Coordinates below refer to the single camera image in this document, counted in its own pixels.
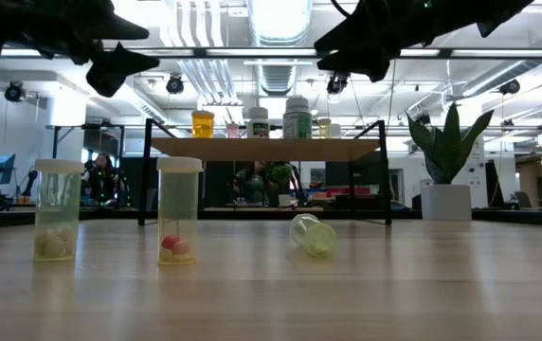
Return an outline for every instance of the plastic container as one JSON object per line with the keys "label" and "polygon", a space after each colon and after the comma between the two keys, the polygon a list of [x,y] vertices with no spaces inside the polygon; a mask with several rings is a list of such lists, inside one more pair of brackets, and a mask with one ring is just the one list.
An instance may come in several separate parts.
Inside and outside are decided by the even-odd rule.
{"label": "plastic container", "polygon": [[227,124],[226,138],[240,138],[240,125],[236,123]]}
{"label": "plastic container", "polygon": [[191,264],[197,254],[197,203],[202,161],[190,157],[157,160],[159,170],[158,262]]}
{"label": "plastic container", "polygon": [[248,138],[269,138],[269,111],[266,108],[254,107],[248,110],[248,115]]}
{"label": "plastic container", "polygon": [[331,256],[338,246],[336,232],[308,213],[299,214],[290,222],[290,236],[316,258]]}
{"label": "plastic container", "polygon": [[343,132],[342,128],[340,128],[340,124],[333,123],[330,125],[330,138],[342,138]]}
{"label": "plastic container", "polygon": [[214,137],[214,114],[207,111],[194,111],[191,113],[193,118],[193,137],[195,138],[213,138]]}
{"label": "plastic container", "polygon": [[319,138],[331,138],[330,125],[332,121],[329,118],[320,118],[317,120],[319,125]]}
{"label": "plastic container", "polygon": [[311,138],[312,124],[309,101],[303,97],[289,98],[283,115],[283,138]]}
{"label": "plastic container", "polygon": [[83,164],[73,160],[37,160],[35,170],[40,176],[33,260],[73,260],[80,224]]}

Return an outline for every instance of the green container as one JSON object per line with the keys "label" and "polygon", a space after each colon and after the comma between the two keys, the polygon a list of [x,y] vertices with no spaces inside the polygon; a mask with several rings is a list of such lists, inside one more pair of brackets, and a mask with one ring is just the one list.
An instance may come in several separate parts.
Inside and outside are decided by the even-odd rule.
{"label": "green container", "polygon": [[316,258],[331,256],[338,246],[336,232],[308,213],[299,214],[290,222],[290,236]]}
{"label": "green container", "polygon": [[283,138],[311,138],[313,116],[309,112],[309,101],[302,97],[291,97],[286,101],[283,116]]}

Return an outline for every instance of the table surface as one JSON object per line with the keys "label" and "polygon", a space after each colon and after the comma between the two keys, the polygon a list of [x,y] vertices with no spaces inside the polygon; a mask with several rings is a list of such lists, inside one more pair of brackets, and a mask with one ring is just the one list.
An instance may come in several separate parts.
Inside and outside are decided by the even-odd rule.
{"label": "table surface", "polygon": [[355,161],[380,144],[378,139],[156,137],[152,146],[169,156],[203,161]]}
{"label": "table surface", "polygon": [[0,340],[542,340],[542,226],[331,224],[316,260],[286,222],[201,222],[190,266],[157,265],[155,225],[84,223],[64,263],[2,228]]}

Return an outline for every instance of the pink ball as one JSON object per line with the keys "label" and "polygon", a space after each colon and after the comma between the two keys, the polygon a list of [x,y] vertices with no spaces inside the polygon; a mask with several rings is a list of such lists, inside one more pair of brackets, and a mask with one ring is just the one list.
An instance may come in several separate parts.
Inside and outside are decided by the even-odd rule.
{"label": "pink ball", "polygon": [[188,242],[177,242],[172,248],[173,255],[185,255],[191,250]]}

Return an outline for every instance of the white lid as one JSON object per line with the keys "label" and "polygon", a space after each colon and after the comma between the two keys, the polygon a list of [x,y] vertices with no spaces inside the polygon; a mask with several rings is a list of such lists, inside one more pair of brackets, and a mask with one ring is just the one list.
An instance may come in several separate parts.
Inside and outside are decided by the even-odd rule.
{"label": "white lid", "polygon": [[286,108],[291,107],[307,107],[309,108],[309,100],[302,96],[292,96],[286,101]]}
{"label": "white lid", "polygon": [[74,160],[40,159],[35,160],[35,170],[54,174],[83,173],[83,163]]}
{"label": "white lid", "polygon": [[248,110],[248,115],[250,116],[250,119],[253,119],[253,118],[268,119],[269,111],[267,110],[267,108],[253,107],[253,108],[250,108],[250,110]]}
{"label": "white lid", "polygon": [[191,116],[194,117],[194,116],[204,116],[204,117],[212,117],[214,118],[214,113],[211,113],[209,111],[206,111],[206,110],[195,110],[191,113]]}
{"label": "white lid", "polygon": [[192,157],[162,157],[157,159],[157,170],[164,172],[200,172],[202,168],[202,160]]}

